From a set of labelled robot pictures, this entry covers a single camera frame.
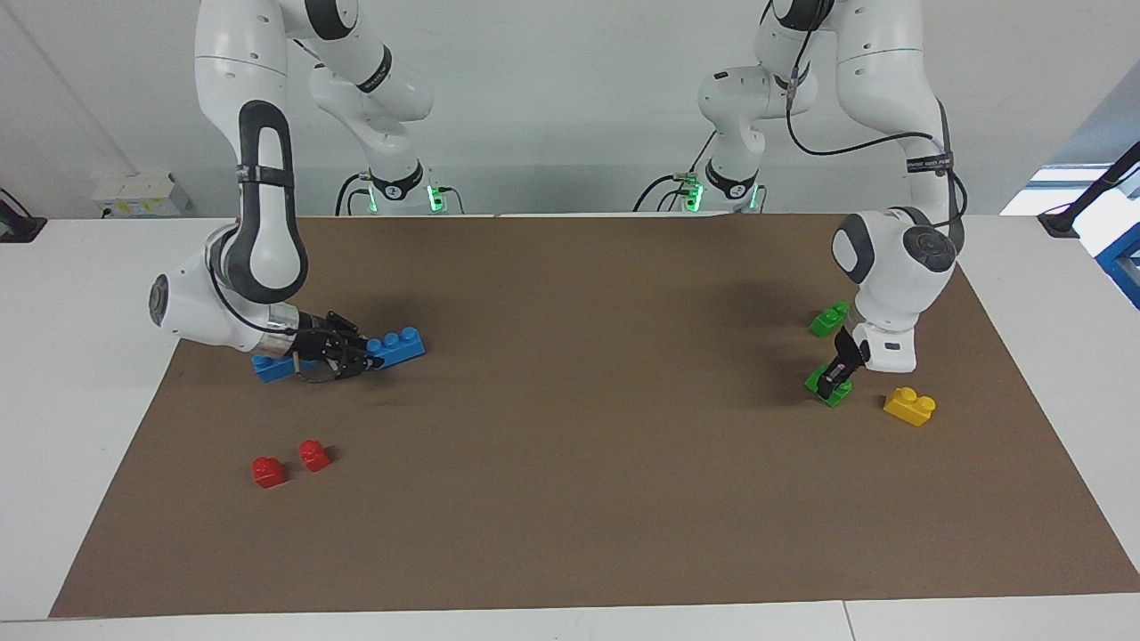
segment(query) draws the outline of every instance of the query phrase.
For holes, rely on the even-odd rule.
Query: white table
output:
[[[145,311],[150,283],[221,224],[57,220],[31,245],[0,245],[0,640],[1140,639],[1140,594],[38,620],[173,354]],[[1080,243],[1036,220],[967,227],[966,274],[1137,563],[1140,314]]]

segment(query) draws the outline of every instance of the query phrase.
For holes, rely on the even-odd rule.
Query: lego brick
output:
[[[831,398],[820,397],[820,378],[823,376],[823,372],[828,368],[826,365],[820,365],[811,376],[804,381],[804,387],[806,387],[811,392],[823,403],[826,403],[829,407],[834,407],[847,398],[847,395],[852,392],[853,386],[850,381],[844,381],[840,383],[833,392],[831,392]]]
[[[844,324],[844,319],[847,318],[847,311],[850,306],[847,301],[839,301],[831,306],[829,309],[824,309],[822,314],[812,320],[812,325],[808,327],[813,334],[820,336],[821,339],[831,332],[834,332]]]
[[[383,339],[372,339],[368,341],[367,350],[373,358],[384,359],[381,370],[426,354],[420,332],[415,327],[405,327],[399,334],[392,332]]]
[[[285,482],[285,465],[271,456],[261,456],[253,460],[253,480],[261,487],[269,489]]]
[[[328,457],[328,453],[325,452],[325,446],[320,445],[319,440],[307,440],[296,449],[301,455],[301,462],[304,463],[304,466],[310,472],[319,472],[333,462]]]
[[[930,420],[938,405],[929,396],[919,396],[911,388],[898,388],[887,397],[882,411],[921,428]]]
[[[293,367],[293,358],[290,356],[284,356],[282,358],[270,358],[268,356],[262,356],[260,354],[255,355],[253,358],[253,373],[261,379],[262,382],[271,383],[280,379],[286,379],[292,376],[295,372]],[[309,370],[316,367],[316,360],[302,360],[301,370]]]

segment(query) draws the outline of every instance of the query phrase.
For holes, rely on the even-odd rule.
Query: wall socket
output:
[[[101,218],[173,218],[194,206],[169,173],[104,180],[91,200]]]

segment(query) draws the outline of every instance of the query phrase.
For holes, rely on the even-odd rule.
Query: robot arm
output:
[[[320,58],[309,76],[314,100],[360,141],[368,161],[373,193],[386,214],[432,213],[433,202],[423,164],[405,122],[427,117],[434,103],[431,86],[381,43],[357,2],[326,2],[331,13],[312,15],[318,2],[294,9],[291,38],[301,39]]]
[[[414,90],[367,24],[355,1],[202,1],[195,38],[198,100],[238,159],[239,214],[155,281],[149,307],[161,328],[239,351],[328,360],[337,379],[383,364],[343,317],[329,311],[321,318],[284,302],[308,274],[282,108],[287,38],[311,38],[329,68],[356,79],[357,105],[360,96],[378,96],[397,117],[426,115],[431,106],[430,90]]]
[[[716,125],[719,143],[701,177],[705,193],[712,195],[708,202],[742,209],[764,149],[763,135],[751,128],[755,120],[784,119],[796,144],[813,155],[870,146],[815,152],[796,137],[792,116],[809,108],[817,94],[806,63],[817,31],[838,36],[840,106],[887,136],[872,144],[897,140],[907,159],[910,205],[852,214],[832,238],[832,254],[860,293],[837,338],[838,356],[820,382],[828,398],[858,367],[914,370],[914,326],[953,273],[963,211],[945,113],[926,75],[918,0],[772,0],[768,11],[756,39],[760,66],[726,70],[702,84],[701,111]]]

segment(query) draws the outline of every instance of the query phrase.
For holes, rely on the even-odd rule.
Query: yellow lego brick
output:
[[[930,415],[934,414],[937,406],[929,396],[919,396],[911,388],[898,388],[887,397],[887,404],[882,406],[882,411],[915,428],[921,428],[930,420]]]

